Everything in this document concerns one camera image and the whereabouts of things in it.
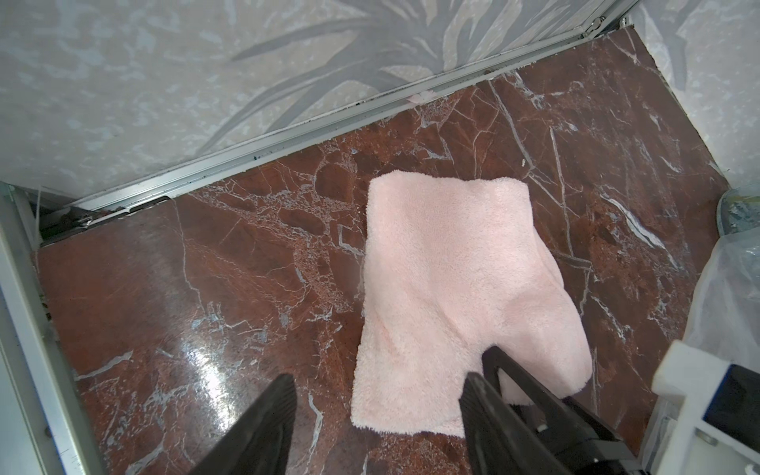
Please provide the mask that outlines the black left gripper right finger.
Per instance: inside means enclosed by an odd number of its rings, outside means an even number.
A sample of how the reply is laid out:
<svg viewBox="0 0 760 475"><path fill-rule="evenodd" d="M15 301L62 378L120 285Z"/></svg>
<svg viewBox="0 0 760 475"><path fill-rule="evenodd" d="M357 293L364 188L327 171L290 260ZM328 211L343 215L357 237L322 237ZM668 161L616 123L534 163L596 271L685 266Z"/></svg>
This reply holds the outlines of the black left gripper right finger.
<svg viewBox="0 0 760 475"><path fill-rule="evenodd" d="M474 475L569 472L482 375L467 374L459 406Z"/></svg>

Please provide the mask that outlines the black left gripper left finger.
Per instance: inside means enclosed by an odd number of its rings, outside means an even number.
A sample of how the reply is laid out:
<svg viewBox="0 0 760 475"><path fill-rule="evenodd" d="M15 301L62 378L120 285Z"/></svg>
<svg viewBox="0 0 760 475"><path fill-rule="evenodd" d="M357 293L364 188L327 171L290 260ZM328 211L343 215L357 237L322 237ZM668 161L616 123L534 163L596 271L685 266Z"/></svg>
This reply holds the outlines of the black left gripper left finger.
<svg viewBox="0 0 760 475"><path fill-rule="evenodd" d="M294 377L287 373L280 374L191 472L284 474L296 412Z"/></svg>

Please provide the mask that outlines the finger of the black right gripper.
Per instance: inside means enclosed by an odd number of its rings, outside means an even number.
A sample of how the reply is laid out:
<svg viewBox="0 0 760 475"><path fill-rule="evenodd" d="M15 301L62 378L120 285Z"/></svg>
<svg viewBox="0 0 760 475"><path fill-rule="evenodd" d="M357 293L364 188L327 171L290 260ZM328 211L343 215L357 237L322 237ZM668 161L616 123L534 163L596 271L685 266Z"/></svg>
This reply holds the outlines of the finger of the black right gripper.
<svg viewBox="0 0 760 475"><path fill-rule="evenodd" d="M609 425L589 412L575 399L557 398L498 346L482 354L483 377L505 404L511 407L528 429L568 470L567 474L639 474L641 464L625 441ZM528 423L524 412L507 403L502 394L499 373L504 372L526 393L528 401L540 410L546 428Z"/></svg>

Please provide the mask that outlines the pink fluffy towel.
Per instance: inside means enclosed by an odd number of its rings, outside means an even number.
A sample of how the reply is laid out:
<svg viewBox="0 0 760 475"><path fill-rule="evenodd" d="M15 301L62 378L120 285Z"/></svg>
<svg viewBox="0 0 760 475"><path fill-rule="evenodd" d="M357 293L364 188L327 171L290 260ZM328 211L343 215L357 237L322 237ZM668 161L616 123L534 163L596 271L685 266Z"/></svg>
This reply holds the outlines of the pink fluffy towel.
<svg viewBox="0 0 760 475"><path fill-rule="evenodd" d="M528 186L393 171L368 188L352 425L463 436L465 377L498 346L555 396L593 373L579 312Z"/></svg>

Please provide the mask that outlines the clear plastic vacuum bag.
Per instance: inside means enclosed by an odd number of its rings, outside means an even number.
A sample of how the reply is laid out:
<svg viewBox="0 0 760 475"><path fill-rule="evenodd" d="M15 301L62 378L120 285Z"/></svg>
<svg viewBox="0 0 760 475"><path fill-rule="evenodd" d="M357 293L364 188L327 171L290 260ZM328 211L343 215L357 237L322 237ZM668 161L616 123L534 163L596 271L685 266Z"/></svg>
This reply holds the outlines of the clear plastic vacuum bag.
<svg viewBox="0 0 760 475"><path fill-rule="evenodd" d="M759 370L759 185L732 188L716 208L720 238L694 291L684 343Z"/></svg>

